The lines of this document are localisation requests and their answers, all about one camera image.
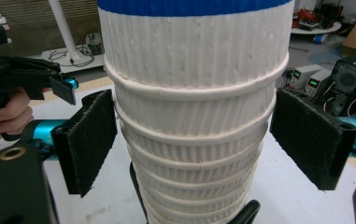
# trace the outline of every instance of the black stand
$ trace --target black stand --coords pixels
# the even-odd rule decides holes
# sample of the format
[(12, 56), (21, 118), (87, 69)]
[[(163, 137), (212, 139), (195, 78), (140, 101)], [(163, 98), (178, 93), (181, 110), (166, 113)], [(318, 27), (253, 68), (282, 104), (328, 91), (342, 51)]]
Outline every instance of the black stand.
[[(143, 204), (142, 196), (140, 195), (139, 185), (136, 179), (136, 172), (132, 163), (130, 165), (129, 171), (130, 171), (132, 182), (135, 187), (137, 198), (140, 201), (140, 205), (142, 205), (143, 213), (145, 214), (146, 219), (148, 219), (148, 214)], [(245, 205), (245, 207), (238, 213), (238, 215), (233, 220), (231, 220), (228, 224), (251, 224), (253, 223), (254, 218), (256, 218), (256, 215), (259, 212), (259, 210), (260, 210), (260, 203), (257, 202), (256, 200), (252, 200), (248, 202), (247, 205)]]

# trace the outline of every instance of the blue rim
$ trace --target blue rim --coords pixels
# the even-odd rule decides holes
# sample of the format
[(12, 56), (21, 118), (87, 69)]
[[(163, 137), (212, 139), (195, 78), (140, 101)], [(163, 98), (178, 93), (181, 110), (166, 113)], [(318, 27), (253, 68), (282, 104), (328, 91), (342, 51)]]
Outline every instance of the blue rim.
[(291, 0), (98, 0), (105, 11), (149, 17), (190, 17), (258, 11)]
[(51, 136), (51, 131), (62, 124), (64, 124), (65, 119), (45, 119), (41, 121), (33, 133), (33, 139), (43, 140), (47, 146), (54, 147), (54, 143)]

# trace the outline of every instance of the black cable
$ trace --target black cable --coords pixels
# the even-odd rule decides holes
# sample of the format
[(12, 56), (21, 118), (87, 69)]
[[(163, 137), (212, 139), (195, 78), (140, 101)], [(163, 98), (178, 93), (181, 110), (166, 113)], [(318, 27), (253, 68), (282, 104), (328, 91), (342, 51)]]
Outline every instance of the black cable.
[(301, 51), (304, 51), (304, 52), (309, 52), (308, 49), (299, 49), (299, 48), (295, 48), (295, 47), (291, 47), (291, 46), (289, 46), (289, 49), (297, 49), (297, 50), (301, 50)]
[(320, 1), (320, 3), (318, 4), (318, 8), (321, 8), (323, 5), (323, 0)]
[(286, 68), (285, 71), (283, 71), (282, 73), (282, 77), (283, 77), (283, 85), (280, 86), (281, 89), (286, 88), (287, 86), (289, 86), (289, 82), (288, 80), (292, 77), (292, 75), (290, 75), (288, 77), (288, 72), (293, 72), (294, 68)]
[(335, 65), (335, 63), (317, 63), (318, 65), (325, 64), (325, 65)]
[(335, 38), (335, 32), (336, 32), (336, 31), (330, 33), (330, 34), (332, 35), (332, 37), (333, 37), (334, 40), (336, 40), (336, 38)]
[[(95, 58), (93, 57), (93, 54), (91, 54), (88, 51), (87, 47), (84, 47), (84, 45), (87, 44), (86, 37), (89, 37), (90, 43), (93, 42), (93, 39), (91, 38), (91, 36), (88, 33), (86, 33), (85, 35), (82, 35), (79, 38), (78, 42), (76, 43), (76, 46), (79, 45), (80, 43), (81, 43), (81, 46), (76, 48), (76, 49), (78, 51), (80, 51), (82, 55), (90, 57), (90, 60), (87, 61), (87, 62), (84, 62), (84, 63), (76, 63), (75, 64), (75, 61), (73, 59), (70, 59), (70, 63), (71, 64), (60, 64), (60, 66), (63, 66), (63, 67), (72, 67), (72, 66), (74, 66), (74, 67), (84, 67), (84, 66), (86, 66), (86, 65), (88, 65), (90, 63), (93, 63), (93, 61), (95, 61)], [(53, 62), (53, 60), (58, 60), (58, 59), (60, 59), (60, 58), (62, 58), (64, 56), (66, 56), (66, 53), (67, 53), (67, 51), (63, 51), (63, 52), (54, 51), (54, 52), (52, 52), (50, 54), (49, 60), (52, 61), (52, 62)]]

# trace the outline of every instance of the table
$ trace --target table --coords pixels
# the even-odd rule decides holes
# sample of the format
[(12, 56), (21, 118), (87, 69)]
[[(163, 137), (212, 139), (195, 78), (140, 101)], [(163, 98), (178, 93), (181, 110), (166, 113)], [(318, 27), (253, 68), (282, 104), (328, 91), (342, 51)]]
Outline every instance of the table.
[[(105, 89), (114, 91), (108, 77), (81, 84), (76, 106), (47, 94), (48, 101), (33, 102), (35, 118), (69, 119), (80, 109), (80, 98)], [(68, 195), (59, 162), (56, 159), (46, 161), (44, 167), (61, 224), (145, 224), (129, 176), (130, 161), (119, 127), (119, 134), (93, 189), (82, 199), (78, 195)], [(355, 188), (356, 167), (348, 162), (335, 191), (317, 190), (267, 132), (249, 191), (249, 199), (262, 205), (254, 223), (354, 224), (352, 194)]]
[(333, 27), (328, 28), (328, 29), (320, 29), (320, 28), (314, 28), (312, 31), (307, 31), (307, 30), (302, 30), (299, 28), (292, 28), (291, 33), (294, 35), (324, 35), (324, 34), (329, 34), (334, 31), (337, 31), (338, 29), (341, 28), (341, 23), (339, 21), (336, 21), (333, 24)]

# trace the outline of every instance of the electronic device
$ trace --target electronic device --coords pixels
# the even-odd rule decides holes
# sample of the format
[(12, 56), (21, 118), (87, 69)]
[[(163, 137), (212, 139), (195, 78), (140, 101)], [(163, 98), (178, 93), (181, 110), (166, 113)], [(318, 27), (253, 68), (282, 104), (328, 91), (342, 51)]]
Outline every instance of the electronic device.
[(321, 28), (319, 22), (299, 21), (299, 29), (306, 30), (306, 31), (312, 31), (315, 28)]
[(337, 61), (328, 79), (328, 112), (335, 116), (356, 113), (356, 54)]
[(327, 80), (331, 73), (332, 71), (322, 69), (316, 74), (312, 75), (306, 84), (304, 93), (310, 97), (319, 95), (327, 86)]
[(294, 69), (290, 85), (295, 89), (302, 89), (306, 86), (309, 78), (322, 69), (317, 64), (297, 67)]
[(334, 23), (341, 16), (343, 6), (337, 3), (323, 4), (318, 9), (318, 17), (320, 18), (320, 25), (322, 29), (329, 29), (333, 27)]

